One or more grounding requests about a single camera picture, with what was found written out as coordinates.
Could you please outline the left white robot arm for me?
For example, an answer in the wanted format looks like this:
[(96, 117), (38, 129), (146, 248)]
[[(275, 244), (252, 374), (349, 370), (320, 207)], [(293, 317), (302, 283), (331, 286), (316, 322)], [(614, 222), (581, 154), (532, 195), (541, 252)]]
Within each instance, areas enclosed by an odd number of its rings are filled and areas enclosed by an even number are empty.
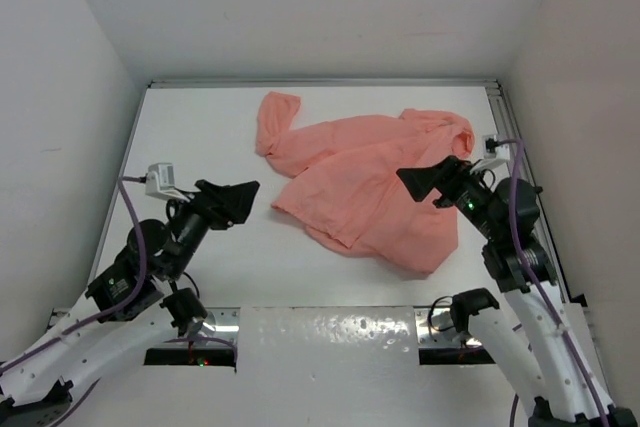
[(24, 353), (1, 365), (1, 423), (59, 426), (103, 377), (141, 361), (161, 343), (198, 342), (208, 311), (191, 288), (177, 287), (211, 231), (244, 224), (260, 184), (215, 185), (192, 191), (150, 174), (137, 178), (146, 195), (164, 200), (167, 219), (140, 220), (117, 188), (132, 229), (113, 263)]

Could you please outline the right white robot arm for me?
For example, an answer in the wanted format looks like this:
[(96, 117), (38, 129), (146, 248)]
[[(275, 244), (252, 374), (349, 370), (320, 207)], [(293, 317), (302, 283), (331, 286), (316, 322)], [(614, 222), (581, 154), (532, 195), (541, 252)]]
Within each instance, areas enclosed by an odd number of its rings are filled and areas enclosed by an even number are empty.
[(512, 386), (531, 426), (636, 426), (599, 383), (568, 320), (549, 256), (533, 233), (539, 188), (518, 178), (485, 185), (472, 163), (449, 156), (396, 172), (412, 199), (432, 191), (437, 208), (456, 208), (485, 238), (484, 265), (522, 331), (487, 289), (453, 295), (452, 327), (479, 340)]

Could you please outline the salmon pink hooded jacket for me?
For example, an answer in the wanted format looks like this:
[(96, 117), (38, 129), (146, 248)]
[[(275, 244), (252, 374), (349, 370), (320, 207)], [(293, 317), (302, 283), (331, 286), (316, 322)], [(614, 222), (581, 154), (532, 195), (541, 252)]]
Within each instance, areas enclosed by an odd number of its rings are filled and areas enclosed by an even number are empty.
[(256, 152), (288, 177), (272, 209), (347, 257), (382, 258), (429, 275), (458, 248), (457, 214), (415, 202), (400, 168), (468, 158), (471, 123), (446, 111), (406, 109), (397, 117), (363, 115), (293, 128), (298, 96), (270, 92), (257, 115)]

